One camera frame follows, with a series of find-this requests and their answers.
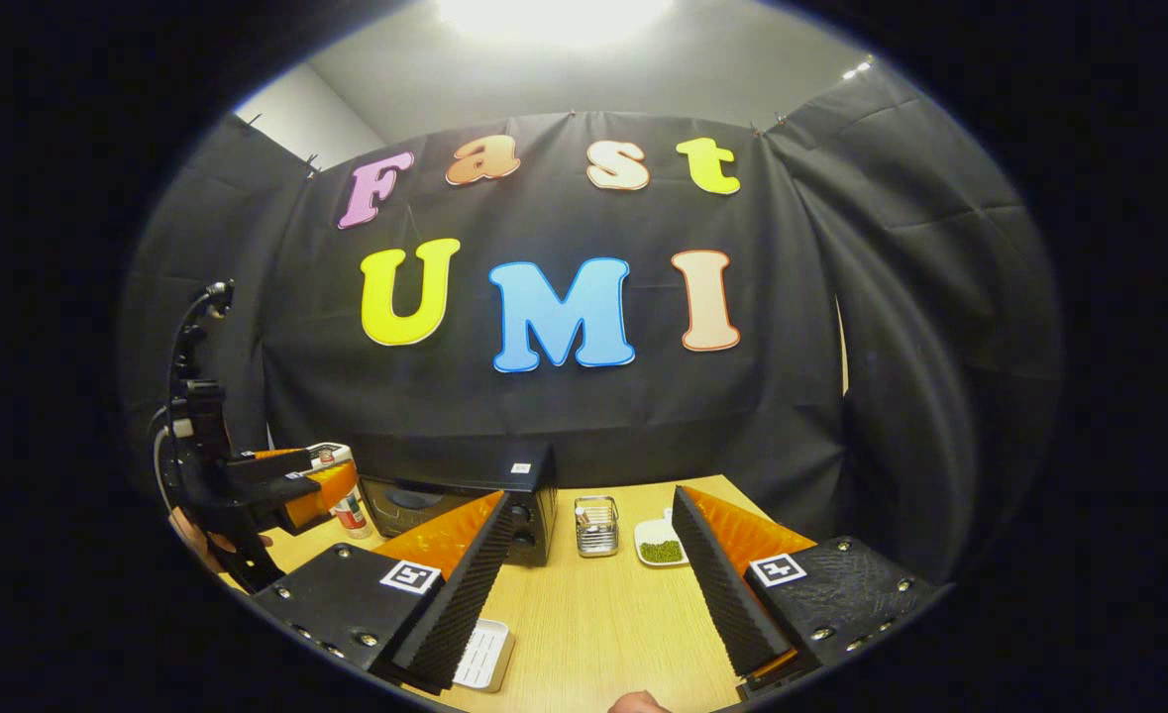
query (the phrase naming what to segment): human hand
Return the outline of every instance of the human hand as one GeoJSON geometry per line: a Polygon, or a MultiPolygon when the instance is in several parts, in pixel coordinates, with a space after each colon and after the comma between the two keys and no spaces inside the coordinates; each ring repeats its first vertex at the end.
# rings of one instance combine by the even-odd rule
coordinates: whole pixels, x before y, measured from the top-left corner
{"type": "MultiPolygon", "coordinates": [[[[221,547],[225,552],[235,552],[236,546],[231,545],[229,539],[216,533],[209,533],[209,539],[206,539],[204,533],[200,532],[200,528],[195,527],[195,525],[186,518],[186,513],[183,513],[183,510],[180,507],[175,507],[175,510],[171,511],[171,525],[173,525],[176,533],[180,533],[180,538],[183,538],[186,545],[200,556],[200,560],[204,562],[206,567],[209,567],[215,573],[225,573],[225,569],[218,563],[218,560],[215,555],[213,555],[213,552],[209,552],[209,539],[213,539],[213,545],[215,545],[215,547],[221,547]]],[[[266,547],[276,545],[274,541],[271,541],[270,537],[258,537],[262,538],[263,545],[266,547]]]]}
{"type": "Polygon", "coordinates": [[[649,694],[649,691],[633,691],[619,697],[605,713],[670,713],[649,694]]]}

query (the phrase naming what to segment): wooden table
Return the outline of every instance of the wooden table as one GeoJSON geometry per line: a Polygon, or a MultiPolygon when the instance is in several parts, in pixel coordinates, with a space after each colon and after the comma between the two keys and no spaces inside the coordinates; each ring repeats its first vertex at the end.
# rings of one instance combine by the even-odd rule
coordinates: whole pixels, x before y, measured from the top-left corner
{"type": "MultiPolygon", "coordinates": [[[[688,565],[647,567],[637,559],[632,531],[662,518],[676,484],[724,498],[759,515],[724,476],[603,490],[561,490],[548,566],[500,569],[484,619],[508,625],[514,649],[496,693],[453,686],[434,697],[473,713],[514,709],[583,709],[604,713],[628,691],[649,691],[674,713],[702,713],[737,704],[738,678],[711,625],[707,603],[688,565]],[[611,496],[619,507],[619,551],[584,559],[575,548],[575,498],[611,496]]],[[[292,537],[266,533],[271,556],[285,573],[334,542],[371,549],[383,538],[349,539],[336,519],[292,537]]],[[[227,574],[225,582],[231,583],[227,574]]]]}

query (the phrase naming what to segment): pink letter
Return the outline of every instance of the pink letter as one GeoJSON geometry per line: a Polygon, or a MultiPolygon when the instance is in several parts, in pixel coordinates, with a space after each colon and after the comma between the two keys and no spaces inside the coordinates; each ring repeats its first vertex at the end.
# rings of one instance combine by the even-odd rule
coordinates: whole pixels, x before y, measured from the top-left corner
{"type": "Polygon", "coordinates": [[[670,257],[684,275],[688,332],[680,340],[690,352],[719,352],[734,347],[742,334],[729,324],[724,302],[724,268],[729,256],[717,249],[687,249],[670,257]]]}
{"type": "Polygon", "coordinates": [[[395,178],[399,172],[405,172],[413,161],[410,151],[403,151],[397,157],[381,159],[367,166],[359,166],[354,171],[354,189],[349,192],[349,207],[347,215],[338,221],[339,229],[367,223],[376,217],[376,207],[371,203],[374,198],[384,200],[389,198],[389,192],[395,188],[395,178]]]}

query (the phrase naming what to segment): green beans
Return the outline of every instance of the green beans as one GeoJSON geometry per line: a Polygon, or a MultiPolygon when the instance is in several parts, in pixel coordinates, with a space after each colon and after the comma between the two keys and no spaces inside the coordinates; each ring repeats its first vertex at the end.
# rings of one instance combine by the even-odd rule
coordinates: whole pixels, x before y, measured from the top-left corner
{"type": "Polygon", "coordinates": [[[680,562],[682,559],[682,552],[680,552],[680,542],[669,539],[668,541],[660,541],[659,545],[651,545],[651,542],[641,542],[641,556],[646,559],[647,562],[680,562]]]}

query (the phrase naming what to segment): oven knob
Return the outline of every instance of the oven knob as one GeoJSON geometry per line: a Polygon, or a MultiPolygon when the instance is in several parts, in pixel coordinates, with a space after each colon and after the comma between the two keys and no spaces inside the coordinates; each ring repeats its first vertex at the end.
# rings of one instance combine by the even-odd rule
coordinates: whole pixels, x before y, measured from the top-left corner
{"type": "Polygon", "coordinates": [[[524,527],[526,524],[530,522],[530,510],[526,510],[521,505],[508,507],[508,514],[512,517],[515,528],[524,527]]]}

